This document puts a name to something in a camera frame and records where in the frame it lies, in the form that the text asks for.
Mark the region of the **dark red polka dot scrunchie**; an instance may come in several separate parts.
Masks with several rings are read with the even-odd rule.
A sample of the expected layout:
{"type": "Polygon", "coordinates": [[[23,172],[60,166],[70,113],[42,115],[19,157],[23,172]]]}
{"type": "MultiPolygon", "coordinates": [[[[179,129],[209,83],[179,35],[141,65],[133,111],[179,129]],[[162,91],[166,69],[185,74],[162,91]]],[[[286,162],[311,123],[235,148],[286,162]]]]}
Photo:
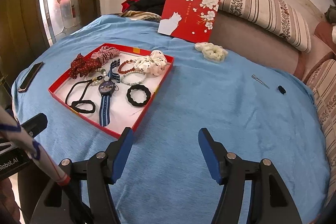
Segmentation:
{"type": "Polygon", "coordinates": [[[97,69],[101,68],[100,61],[92,58],[85,59],[84,56],[79,53],[70,65],[70,77],[77,79],[77,77],[84,77],[90,73],[93,73],[97,69]]]}

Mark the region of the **blue striped strap wristwatch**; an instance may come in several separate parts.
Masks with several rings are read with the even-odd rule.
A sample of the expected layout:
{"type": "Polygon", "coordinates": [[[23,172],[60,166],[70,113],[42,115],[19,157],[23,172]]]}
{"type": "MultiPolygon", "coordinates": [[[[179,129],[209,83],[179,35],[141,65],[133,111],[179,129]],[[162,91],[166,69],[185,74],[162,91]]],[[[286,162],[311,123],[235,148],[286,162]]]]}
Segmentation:
{"type": "Polygon", "coordinates": [[[112,61],[107,76],[104,77],[104,81],[98,87],[98,91],[101,95],[99,124],[102,127],[106,127],[110,124],[110,101],[116,90],[116,83],[120,82],[120,75],[113,70],[119,66],[120,59],[112,61]]]}

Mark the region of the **long black elastic band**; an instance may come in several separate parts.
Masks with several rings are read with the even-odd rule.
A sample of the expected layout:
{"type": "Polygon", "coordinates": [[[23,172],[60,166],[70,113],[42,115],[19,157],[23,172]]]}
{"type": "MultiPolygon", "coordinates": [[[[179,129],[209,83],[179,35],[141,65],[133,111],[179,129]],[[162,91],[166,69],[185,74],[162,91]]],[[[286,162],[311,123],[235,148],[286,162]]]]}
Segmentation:
{"type": "Polygon", "coordinates": [[[92,105],[93,102],[86,98],[87,91],[92,80],[79,81],[73,84],[65,98],[65,104],[71,107],[82,107],[84,105],[92,105]]]}

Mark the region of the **black smartphone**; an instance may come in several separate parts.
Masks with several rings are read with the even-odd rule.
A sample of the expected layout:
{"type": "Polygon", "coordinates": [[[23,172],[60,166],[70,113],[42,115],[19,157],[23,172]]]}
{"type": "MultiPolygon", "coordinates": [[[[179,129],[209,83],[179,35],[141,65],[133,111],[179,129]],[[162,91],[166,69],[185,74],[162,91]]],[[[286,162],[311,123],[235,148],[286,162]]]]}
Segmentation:
{"type": "Polygon", "coordinates": [[[27,73],[25,79],[21,83],[21,85],[20,85],[20,87],[18,89],[19,93],[24,93],[24,92],[27,91],[27,89],[29,88],[31,82],[33,81],[33,79],[35,78],[35,76],[40,71],[40,69],[41,69],[41,67],[43,65],[44,65],[44,62],[39,62],[39,63],[36,63],[36,64],[33,65],[33,67],[27,73]]]}

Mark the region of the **blue bed blanket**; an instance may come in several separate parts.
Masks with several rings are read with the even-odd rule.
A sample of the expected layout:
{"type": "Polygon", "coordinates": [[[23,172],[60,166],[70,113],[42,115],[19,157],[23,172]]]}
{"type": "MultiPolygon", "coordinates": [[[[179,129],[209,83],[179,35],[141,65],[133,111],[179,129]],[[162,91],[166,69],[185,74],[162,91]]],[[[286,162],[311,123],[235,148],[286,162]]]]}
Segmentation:
{"type": "Polygon", "coordinates": [[[315,219],[327,197],[330,167],[311,90],[289,73],[234,52],[212,63],[192,43],[161,35],[157,28],[155,22],[104,15],[57,42],[39,56],[44,65],[27,92],[18,93],[27,71],[11,87],[19,121],[45,113],[49,122],[38,142],[52,159],[88,159],[112,137],[53,99],[49,86],[77,54],[104,43],[160,50],[174,58],[173,69],[138,126],[123,174],[111,188],[121,222],[211,222],[222,188],[211,178],[198,145],[201,128],[244,160],[270,159],[303,223],[315,219]]]}

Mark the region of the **red tray box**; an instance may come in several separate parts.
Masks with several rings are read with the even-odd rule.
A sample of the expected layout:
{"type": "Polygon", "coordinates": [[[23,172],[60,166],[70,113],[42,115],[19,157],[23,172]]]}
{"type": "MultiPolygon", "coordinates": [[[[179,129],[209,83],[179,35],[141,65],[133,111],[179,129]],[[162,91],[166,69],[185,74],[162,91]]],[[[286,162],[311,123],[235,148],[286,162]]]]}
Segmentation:
{"type": "Polygon", "coordinates": [[[173,67],[162,51],[105,43],[78,54],[49,93],[81,119],[119,138],[136,130],[173,67]]]}

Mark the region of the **black wavy scrunchie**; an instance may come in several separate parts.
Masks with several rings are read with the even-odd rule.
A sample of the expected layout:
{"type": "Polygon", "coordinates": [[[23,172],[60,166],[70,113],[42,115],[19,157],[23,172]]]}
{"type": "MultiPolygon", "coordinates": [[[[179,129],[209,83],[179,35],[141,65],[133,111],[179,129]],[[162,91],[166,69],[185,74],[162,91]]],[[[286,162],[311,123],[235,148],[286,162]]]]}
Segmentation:
{"type": "Polygon", "coordinates": [[[126,97],[127,97],[128,102],[131,105],[133,105],[135,107],[143,107],[143,106],[146,106],[147,103],[150,101],[150,99],[151,99],[151,92],[150,92],[150,90],[146,86],[141,85],[141,84],[136,84],[136,85],[132,85],[127,90],[126,97]],[[144,100],[143,102],[137,102],[137,101],[135,101],[133,99],[133,97],[131,96],[131,93],[134,90],[140,90],[140,91],[144,92],[144,94],[146,95],[146,100],[144,100]]]}

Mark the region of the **silver hair pin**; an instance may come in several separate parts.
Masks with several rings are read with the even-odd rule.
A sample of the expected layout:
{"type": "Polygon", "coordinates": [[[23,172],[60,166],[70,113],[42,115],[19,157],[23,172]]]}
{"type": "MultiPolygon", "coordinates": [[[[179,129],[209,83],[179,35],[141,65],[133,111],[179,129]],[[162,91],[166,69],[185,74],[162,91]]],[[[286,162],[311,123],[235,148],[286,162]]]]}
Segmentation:
{"type": "Polygon", "coordinates": [[[251,76],[254,80],[256,80],[258,83],[262,84],[264,87],[268,88],[269,89],[269,86],[264,83],[262,80],[260,80],[256,75],[252,75],[251,76]]]}

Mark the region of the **small black hair clip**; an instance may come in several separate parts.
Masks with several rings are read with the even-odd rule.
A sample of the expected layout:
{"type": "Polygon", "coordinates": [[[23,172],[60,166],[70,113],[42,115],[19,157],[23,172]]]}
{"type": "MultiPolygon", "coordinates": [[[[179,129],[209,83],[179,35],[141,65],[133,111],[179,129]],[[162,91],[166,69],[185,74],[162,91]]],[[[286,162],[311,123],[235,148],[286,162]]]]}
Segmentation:
{"type": "Polygon", "coordinates": [[[277,87],[277,89],[278,89],[278,91],[281,93],[281,94],[285,94],[286,93],[286,90],[281,86],[281,85],[279,85],[278,87],[277,87]]]}

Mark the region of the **red white striped scrunchie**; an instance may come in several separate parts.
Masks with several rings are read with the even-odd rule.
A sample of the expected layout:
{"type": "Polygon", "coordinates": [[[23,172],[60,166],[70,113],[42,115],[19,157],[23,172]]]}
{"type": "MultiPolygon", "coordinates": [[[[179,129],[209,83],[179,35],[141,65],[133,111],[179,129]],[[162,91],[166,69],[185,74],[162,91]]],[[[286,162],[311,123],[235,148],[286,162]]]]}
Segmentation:
{"type": "Polygon", "coordinates": [[[97,52],[91,55],[91,59],[105,65],[110,59],[119,56],[120,51],[115,47],[102,46],[97,52]]]}

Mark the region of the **cream fluffy scrunchie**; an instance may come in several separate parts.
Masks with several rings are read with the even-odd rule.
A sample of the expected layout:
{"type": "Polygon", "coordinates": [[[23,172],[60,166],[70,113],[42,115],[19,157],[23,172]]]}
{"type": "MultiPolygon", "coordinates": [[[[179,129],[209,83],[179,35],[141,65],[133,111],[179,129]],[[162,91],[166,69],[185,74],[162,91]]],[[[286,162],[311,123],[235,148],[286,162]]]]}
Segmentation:
{"type": "Polygon", "coordinates": [[[221,63],[228,56],[228,51],[222,46],[213,43],[196,43],[195,49],[203,54],[203,57],[215,63],[221,63]]]}

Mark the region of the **white patterned scrunchie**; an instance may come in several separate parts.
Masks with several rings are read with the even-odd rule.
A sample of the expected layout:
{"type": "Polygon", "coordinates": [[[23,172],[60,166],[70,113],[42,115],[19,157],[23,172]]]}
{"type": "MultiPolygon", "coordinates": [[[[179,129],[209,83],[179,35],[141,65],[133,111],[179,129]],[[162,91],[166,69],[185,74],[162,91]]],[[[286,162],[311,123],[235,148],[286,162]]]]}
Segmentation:
{"type": "Polygon", "coordinates": [[[159,76],[167,65],[167,59],[162,51],[153,50],[150,55],[136,59],[134,69],[149,75],[159,76]]]}

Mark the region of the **striped floral side pillow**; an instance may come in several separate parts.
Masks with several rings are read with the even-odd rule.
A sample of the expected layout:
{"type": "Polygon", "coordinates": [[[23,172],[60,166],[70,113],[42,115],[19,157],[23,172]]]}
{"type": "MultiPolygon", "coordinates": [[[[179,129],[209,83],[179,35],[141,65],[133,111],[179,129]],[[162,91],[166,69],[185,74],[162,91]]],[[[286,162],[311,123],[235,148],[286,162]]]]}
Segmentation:
{"type": "Polygon", "coordinates": [[[336,130],[336,75],[335,60],[322,63],[307,81],[317,107],[318,120],[326,141],[326,156],[330,166],[330,180],[325,203],[335,193],[335,130],[336,130]]]}

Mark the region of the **pink brown headboard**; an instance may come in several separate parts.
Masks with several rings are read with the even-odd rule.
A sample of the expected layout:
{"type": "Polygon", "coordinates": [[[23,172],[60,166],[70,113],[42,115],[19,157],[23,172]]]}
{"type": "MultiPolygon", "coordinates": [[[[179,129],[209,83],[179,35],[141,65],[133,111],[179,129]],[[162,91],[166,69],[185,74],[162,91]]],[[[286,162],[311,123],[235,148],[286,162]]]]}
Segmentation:
{"type": "Polygon", "coordinates": [[[323,62],[335,58],[331,48],[314,35],[310,53],[303,53],[260,26],[222,11],[217,13],[210,42],[254,63],[286,71],[304,83],[323,62]]]}

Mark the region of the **red box lid with cat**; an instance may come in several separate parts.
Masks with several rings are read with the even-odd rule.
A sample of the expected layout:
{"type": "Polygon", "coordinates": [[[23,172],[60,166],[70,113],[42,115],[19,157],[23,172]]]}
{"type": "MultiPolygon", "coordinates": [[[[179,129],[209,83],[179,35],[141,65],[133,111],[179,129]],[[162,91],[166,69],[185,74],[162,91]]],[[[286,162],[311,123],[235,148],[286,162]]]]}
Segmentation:
{"type": "Polygon", "coordinates": [[[166,0],[158,33],[192,43],[208,42],[219,0],[166,0]]]}

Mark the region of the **dark clothes pile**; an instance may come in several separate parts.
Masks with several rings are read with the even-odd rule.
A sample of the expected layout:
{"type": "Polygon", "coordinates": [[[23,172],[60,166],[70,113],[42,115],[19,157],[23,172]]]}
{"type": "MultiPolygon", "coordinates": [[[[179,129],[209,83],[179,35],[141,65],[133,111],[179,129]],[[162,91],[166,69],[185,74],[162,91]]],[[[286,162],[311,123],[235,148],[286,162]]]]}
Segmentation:
{"type": "Polygon", "coordinates": [[[125,0],[122,10],[115,15],[131,20],[159,22],[166,0],[125,0]]]}

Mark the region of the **grey green plush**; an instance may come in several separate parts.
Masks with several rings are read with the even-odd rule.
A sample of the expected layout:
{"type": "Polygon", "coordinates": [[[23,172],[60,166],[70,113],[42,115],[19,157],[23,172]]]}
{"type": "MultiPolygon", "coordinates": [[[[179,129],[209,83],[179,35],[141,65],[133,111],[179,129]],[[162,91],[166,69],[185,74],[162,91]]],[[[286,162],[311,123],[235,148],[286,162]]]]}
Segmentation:
{"type": "Polygon", "coordinates": [[[336,24],[336,6],[329,6],[325,12],[325,18],[330,24],[336,24]]]}

